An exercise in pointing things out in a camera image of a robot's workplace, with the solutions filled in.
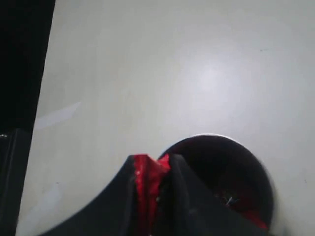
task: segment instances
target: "white wall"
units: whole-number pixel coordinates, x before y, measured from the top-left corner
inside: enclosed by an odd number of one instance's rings
[[[129,154],[207,132],[253,151],[292,235],[313,235],[314,7],[57,0],[17,235],[77,212]]]

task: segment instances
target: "black circular opening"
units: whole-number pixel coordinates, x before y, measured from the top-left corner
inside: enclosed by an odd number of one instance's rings
[[[270,227],[274,207],[272,187],[263,166],[244,146],[219,135],[198,135],[174,144],[160,158],[167,153],[182,155],[209,188],[227,170],[236,173],[254,193],[260,219]]]

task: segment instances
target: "white surface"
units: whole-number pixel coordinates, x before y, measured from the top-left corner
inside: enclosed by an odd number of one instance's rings
[[[291,235],[314,235],[314,7],[57,0],[37,120],[80,106],[34,131],[18,235],[77,212],[129,154],[157,157],[196,133],[223,134],[254,152],[274,179]],[[56,185],[54,210],[22,224]]]

